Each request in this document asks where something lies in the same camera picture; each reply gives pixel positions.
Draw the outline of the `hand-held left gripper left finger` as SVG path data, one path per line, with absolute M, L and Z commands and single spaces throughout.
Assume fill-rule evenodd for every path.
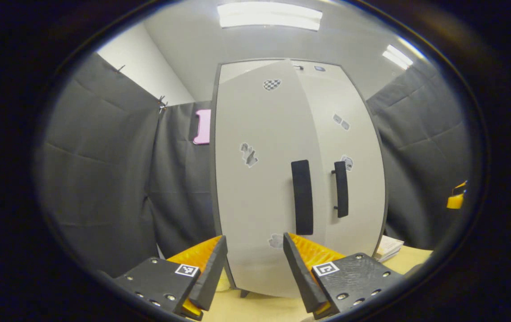
M 198 243 L 168 259 L 150 257 L 115 278 L 133 297 L 192 320 L 210 309 L 227 257 L 225 236 Z

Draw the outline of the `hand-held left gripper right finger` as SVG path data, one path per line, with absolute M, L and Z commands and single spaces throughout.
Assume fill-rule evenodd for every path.
M 307 313 L 317 320 L 353 312 L 405 280 L 365 253 L 343 255 L 293 233 L 283 252 Z

